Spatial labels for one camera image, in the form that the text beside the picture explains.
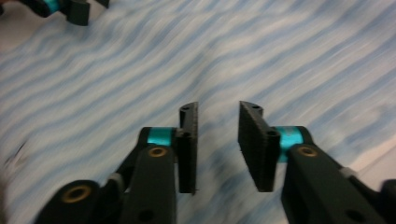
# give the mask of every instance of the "blue striped cloth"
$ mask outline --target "blue striped cloth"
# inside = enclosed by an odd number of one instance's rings
[[[68,182],[105,183],[142,127],[177,126],[189,102],[200,104],[198,191],[177,196],[178,223],[287,222],[285,165],[276,191],[258,193],[239,151],[240,100],[262,105],[271,125],[308,127],[358,171],[396,146],[394,1],[115,0],[106,11],[92,3],[89,27],[7,6],[8,223],[32,223]]]

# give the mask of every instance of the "screw hole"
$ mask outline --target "screw hole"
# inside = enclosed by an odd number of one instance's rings
[[[76,186],[68,190],[62,197],[64,203],[77,203],[91,194],[91,188],[86,185]]]
[[[154,219],[154,213],[151,210],[144,210],[139,213],[138,218],[142,222],[148,222]]]
[[[267,134],[271,135],[271,136],[277,136],[277,132],[275,132],[275,131],[269,131],[269,132],[267,132]]]
[[[162,157],[166,154],[166,149],[163,147],[155,147],[152,148],[148,154],[150,155],[150,157]]]
[[[366,218],[364,218],[364,216],[360,212],[355,211],[355,210],[350,210],[350,209],[346,210],[346,215],[350,219],[352,219],[356,222],[359,222],[359,223],[363,223],[366,221]]]
[[[314,149],[309,147],[300,147],[298,149],[298,152],[306,157],[316,157],[318,155],[318,153]]]

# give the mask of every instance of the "black plastic part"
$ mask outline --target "black plastic part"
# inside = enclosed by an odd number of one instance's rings
[[[179,109],[182,133],[177,137],[178,183],[180,193],[195,194],[198,148],[198,103]]]
[[[365,186],[359,181],[359,179],[352,175],[347,180],[353,185],[353,187],[363,196],[366,201],[372,205],[376,205],[378,202],[379,193]]]
[[[240,102],[238,142],[258,191],[269,192],[274,188],[280,135],[262,119],[262,112],[258,105]]]
[[[98,192],[99,185],[91,180],[77,180],[65,185],[41,210],[35,224],[88,223]]]
[[[136,160],[140,151],[149,146],[149,131],[150,128],[143,128],[140,131],[136,146],[116,171],[116,173],[122,176],[125,186],[129,186],[129,182],[131,180],[131,176],[133,175],[134,168],[136,167]]]
[[[108,224],[118,223],[122,209],[123,197],[116,181],[110,179],[100,188],[98,200],[93,209],[91,219],[87,223]]]
[[[304,144],[315,146],[314,139],[312,138],[312,135],[307,128],[305,128],[304,126],[295,127],[300,131],[301,135],[303,136]]]
[[[50,8],[43,0],[20,0],[20,2],[32,9],[39,17],[47,18],[51,15]]]
[[[282,203],[289,223],[385,223],[320,148],[289,151]]]
[[[152,156],[155,148],[165,154]],[[176,223],[174,152],[170,147],[152,145],[139,153],[120,224]]]
[[[70,0],[65,10],[67,21],[80,26],[87,26],[90,19],[90,4],[85,0]]]
[[[388,223],[396,223],[396,179],[382,185],[378,198],[378,212]]]

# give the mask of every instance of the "teal joint cover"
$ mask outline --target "teal joint cover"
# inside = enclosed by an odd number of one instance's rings
[[[148,134],[148,143],[170,147],[172,145],[172,128],[151,128]]]
[[[44,2],[49,7],[50,14],[55,13],[59,10],[59,2],[58,0],[44,0]]]
[[[295,126],[282,126],[275,128],[280,133],[281,154],[279,161],[287,162],[288,157],[286,156],[286,153],[293,145],[303,143],[303,136],[301,135],[300,130],[298,130],[298,128]]]

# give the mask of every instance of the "wrinkled fabric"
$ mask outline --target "wrinkled fabric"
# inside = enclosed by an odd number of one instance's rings
[[[271,125],[306,126],[362,175],[384,173],[381,159],[396,158],[393,1],[116,0],[107,10],[92,2],[88,27],[18,3],[5,9],[8,223],[33,223],[73,180],[104,184],[142,127],[177,127],[190,102],[200,106],[198,191],[177,195],[178,223],[287,223],[286,166],[273,193],[257,192],[237,144],[239,101],[261,105]]]

